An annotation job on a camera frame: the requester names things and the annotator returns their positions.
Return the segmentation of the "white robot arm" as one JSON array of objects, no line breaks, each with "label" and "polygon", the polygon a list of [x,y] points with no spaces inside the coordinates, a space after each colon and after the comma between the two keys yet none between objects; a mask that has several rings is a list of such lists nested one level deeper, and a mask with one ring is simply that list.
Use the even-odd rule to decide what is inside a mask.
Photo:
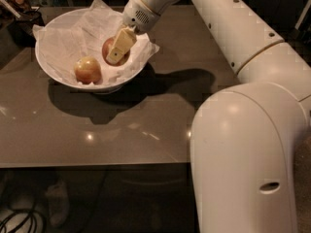
[{"label": "white robot arm", "polygon": [[[129,0],[142,34],[179,0]],[[242,0],[191,0],[239,83],[210,96],[190,132],[200,233],[298,233],[294,147],[310,128],[311,68]]]}]

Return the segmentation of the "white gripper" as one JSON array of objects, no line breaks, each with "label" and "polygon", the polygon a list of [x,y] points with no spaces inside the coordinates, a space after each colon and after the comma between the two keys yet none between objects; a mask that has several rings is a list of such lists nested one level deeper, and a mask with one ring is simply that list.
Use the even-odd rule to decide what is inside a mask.
[{"label": "white gripper", "polygon": [[116,65],[130,52],[137,41],[136,34],[145,34],[155,26],[159,15],[150,10],[142,0],[129,0],[122,12],[122,20],[129,27],[121,28],[113,37],[114,42],[107,56],[112,65]]}]

